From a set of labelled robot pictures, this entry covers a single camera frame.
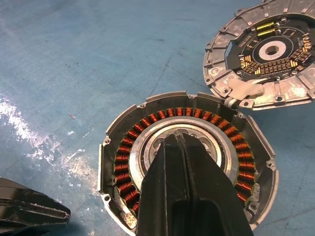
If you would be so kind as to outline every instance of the circuit board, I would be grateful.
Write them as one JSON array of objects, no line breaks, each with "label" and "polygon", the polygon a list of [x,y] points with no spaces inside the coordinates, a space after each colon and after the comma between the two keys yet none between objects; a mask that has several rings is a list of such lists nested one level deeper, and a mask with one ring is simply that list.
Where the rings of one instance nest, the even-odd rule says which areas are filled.
[{"label": "circuit board", "polygon": [[315,24],[283,18],[251,28],[232,41],[227,68],[243,81],[282,80],[304,70],[315,60]]}]

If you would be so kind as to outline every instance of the blue work surface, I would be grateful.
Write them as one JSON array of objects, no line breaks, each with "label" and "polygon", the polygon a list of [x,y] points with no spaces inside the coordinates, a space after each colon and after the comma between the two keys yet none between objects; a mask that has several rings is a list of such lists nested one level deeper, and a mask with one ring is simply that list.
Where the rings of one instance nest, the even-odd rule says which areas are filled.
[{"label": "blue work surface", "polygon": [[[258,0],[2,0],[0,175],[69,207],[50,236],[125,236],[96,191],[98,146],[132,104],[209,92],[204,47]],[[278,194],[256,236],[314,236],[315,103],[251,112],[276,152]]]}]

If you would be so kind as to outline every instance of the center hole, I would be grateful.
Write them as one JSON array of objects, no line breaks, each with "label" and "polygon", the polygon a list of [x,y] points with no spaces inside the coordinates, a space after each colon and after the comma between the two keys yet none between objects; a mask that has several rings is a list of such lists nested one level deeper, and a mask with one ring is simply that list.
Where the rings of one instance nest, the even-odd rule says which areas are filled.
[{"label": "center hole", "polygon": [[274,54],[276,54],[277,52],[279,51],[279,47],[277,47],[277,46],[270,46],[269,48],[267,48],[266,49],[266,54],[268,54],[268,55],[274,55]]}]

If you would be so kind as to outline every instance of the copper wire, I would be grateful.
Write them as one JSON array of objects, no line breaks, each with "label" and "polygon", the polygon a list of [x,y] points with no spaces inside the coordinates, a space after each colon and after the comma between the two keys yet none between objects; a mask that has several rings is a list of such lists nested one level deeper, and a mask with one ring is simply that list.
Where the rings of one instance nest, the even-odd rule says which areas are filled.
[{"label": "copper wire", "polygon": [[141,123],[145,126],[145,127],[149,127],[151,125],[151,122],[149,121],[148,118],[144,117],[142,120],[141,120]]},{"label": "copper wire", "polygon": [[130,179],[130,176],[128,173],[122,173],[122,174],[116,175],[115,177],[116,182],[123,182],[128,179]]},{"label": "copper wire", "polygon": [[135,204],[133,204],[131,209],[133,210],[135,214],[137,214],[139,210],[139,202],[135,202]]},{"label": "copper wire", "polygon": [[211,119],[211,112],[205,111],[205,113],[203,114],[202,119],[209,121]]},{"label": "copper wire", "polygon": [[140,124],[135,124],[134,129],[141,133],[144,130],[144,127]]},{"label": "copper wire", "polygon": [[133,190],[130,193],[128,193],[125,197],[124,200],[126,201],[127,204],[130,204],[132,201],[134,201],[137,197],[139,196],[139,193],[137,190]]},{"label": "copper wire", "polygon": [[128,164],[115,165],[115,171],[127,171]]},{"label": "copper wire", "polygon": [[230,137],[231,135],[237,132],[237,128],[235,128],[234,126],[231,126],[228,129],[226,129],[224,132],[228,137]]},{"label": "copper wire", "polygon": [[202,110],[201,109],[196,109],[194,114],[193,114],[194,117],[196,118],[201,118],[202,117]]},{"label": "copper wire", "polygon": [[244,181],[237,181],[236,186],[243,189],[243,190],[247,190],[247,191],[252,190],[252,185],[249,183],[246,183]]},{"label": "copper wire", "polygon": [[239,143],[239,144],[236,144],[234,145],[235,146],[235,149],[237,151],[243,151],[243,150],[247,150],[250,148],[250,146],[248,145],[248,143]]},{"label": "copper wire", "polygon": [[247,159],[247,160],[253,159],[252,153],[250,151],[239,152],[237,155],[239,159]]},{"label": "copper wire", "polygon": [[156,116],[154,113],[152,113],[151,115],[149,115],[149,117],[150,117],[150,120],[151,120],[153,123],[158,121],[158,118],[157,118],[157,116]]},{"label": "copper wire", "polygon": [[128,155],[117,155],[115,157],[115,161],[116,162],[126,162],[129,160],[129,156]]},{"label": "copper wire", "polygon": [[218,127],[222,130],[226,129],[230,125],[230,122],[227,120],[223,120],[220,124],[218,124]]},{"label": "copper wire", "polygon": [[183,108],[177,107],[177,108],[176,108],[176,115],[177,115],[178,117],[183,116],[183,115],[184,115]]},{"label": "copper wire", "polygon": [[244,170],[254,170],[255,169],[255,164],[250,161],[240,161],[239,163],[240,169]]},{"label": "copper wire", "polygon": [[191,107],[186,107],[185,108],[185,116],[191,117],[192,116],[192,108]]},{"label": "copper wire", "polygon": [[168,109],[166,110],[166,113],[167,113],[167,116],[168,116],[168,117],[174,117],[174,116],[175,116],[174,110],[173,110],[172,108],[168,108]]},{"label": "copper wire", "polygon": [[245,203],[247,201],[248,197],[245,194],[238,192],[237,196],[243,203]]},{"label": "copper wire", "polygon": [[133,138],[133,139],[136,139],[136,138],[138,138],[138,136],[139,136],[139,134],[138,134],[136,131],[134,131],[134,130],[128,131],[127,135],[128,135],[129,137]]},{"label": "copper wire", "polygon": [[122,185],[120,185],[118,187],[119,191],[122,192],[126,192],[128,190],[130,190],[133,187],[131,182],[127,182],[127,183],[123,183]]},{"label": "copper wire", "polygon": [[157,115],[160,119],[165,119],[166,118],[166,114],[164,111],[158,111]]},{"label": "copper wire", "polygon": [[133,142],[134,142],[134,141],[133,141],[132,139],[127,138],[127,137],[123,138],[123,140],[122,140],[122,144],[128,145],[128,146],[132,146],[132,145],[133,145]]},{"label": "copper wire", "polygon": [[126,147],[126,146],[119,146],[118,148],[118,152],[122,152],[122,153],[130,153],[130,147]]},{"label": "copper wire", "polygon": [[244,141],[244,137],[241,134],[235,134],[232,137],[230,137],[233,144],[239,143]]},{"label": "copper wire", "polygon": [[212,124],[217,124],[220,121],[221,117],[219,117],[218,115],[214,115],[210,121],[210,123]]},{"label": "copper wire", "polygon": [[238,176],[244,180],[250,180],[250,181],[255,180],[255,175],[250,172],[240,171]]}]

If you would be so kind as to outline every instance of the black circuit board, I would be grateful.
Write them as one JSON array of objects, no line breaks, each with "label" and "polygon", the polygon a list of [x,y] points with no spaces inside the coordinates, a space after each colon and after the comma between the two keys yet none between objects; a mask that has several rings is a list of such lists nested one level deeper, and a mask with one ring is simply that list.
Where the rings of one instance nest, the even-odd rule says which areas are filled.
[{"label": "black circuit board", "polygon": [[[303,36],[306,33],[309,33],[309,38],[312,45],[315,45],[315,25],[310,24],[304,20],[301,19],[289,19],[285,24],[279,24],[278,29],[280,30],[280,33],[277,35],[271,34],[270,36],[266,37],[258,37],[257,33],[247,33],[238,43],[232,42],[231,50],[226,57],[226,63],[227,68],[232,69],[234,72],[243,71],[242,73],[242,80],[248,81],[253,79],[259,79],[259,78],[266,78],[269,77],[271,79],[277,78],[277,79],[285,79],[290,76],[292,70],[296,70],[296,67],[290,68],[290,69],[280,69],[278,72],[273,71],[270,73],[269,70],[267,70],[268,73],[265,73],[265,70],[263,70],[263,74],[261,73],[261,70],[266,68],[266,64],[274,63],[276,66],[278,63],[281,64],[289,64],[289,60],[293,60],[294,57],[292,56],[293,53],[296,53],[296,50],[299,49],[301,51],[303,49]],[[275,60],[264,60],[259,56],[259,50],[265,45],[266,43],[273,41],[281,41],[286,45],[285,52],[283,55]],[[312,62],[315,60],[315,50],[314,47],[311,49],[308,49],[309,56],[307,57],[306,61],[302,60],[296,60],[295,65],[299,65],[299,69],[308,67]],[[239,60],[239,55],[243,55],[244,58],[248,58],[248,56],[251,57],[251,61],[253,61],[251,64],[255,66],[251,67],[252,70],[247,69],[244,71],[244,68],[241,68],[241,62]],[[259,74],[255,74],[253,70],[256,70],[258,67],[260,67]]]}]

